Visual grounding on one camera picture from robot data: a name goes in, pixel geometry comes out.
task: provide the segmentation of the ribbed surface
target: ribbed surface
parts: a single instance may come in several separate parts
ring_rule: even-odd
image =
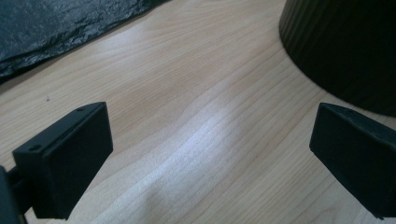
[[[396,1],[288,0],[279,24],[299,68],[341,99],[396,116]]]

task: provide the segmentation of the screw hole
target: screw hole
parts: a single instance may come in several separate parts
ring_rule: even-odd
[[[27,150],[28,151],[38,151],[40,148],[41,148],[40,145],[34,145],[34,146],[31,146],[31,147],[28,147]]]

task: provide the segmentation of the table surface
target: table surface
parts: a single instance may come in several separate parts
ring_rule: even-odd
[[[0,164],[106,101],[114,152],[67,223],[379,223],[308,143],[320,102],[396,119],[304,76],[279,40],[284,4],[173,0],[1,85]]]

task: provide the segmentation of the black plastic sheet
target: black plastic sheet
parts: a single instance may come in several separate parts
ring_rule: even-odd
[[[3,0],[0,84],[167,0]]]

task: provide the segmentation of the wooden table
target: wooden table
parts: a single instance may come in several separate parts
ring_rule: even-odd
[[[0,86],[0,164],[106,101],[114,152],[67,223],[380,223],[310,152],[319,102],[292,63],[285,0],[173,0]],[[30,223],[64,223],[37,220]],[[387,218],[384,223],[396,223]]]

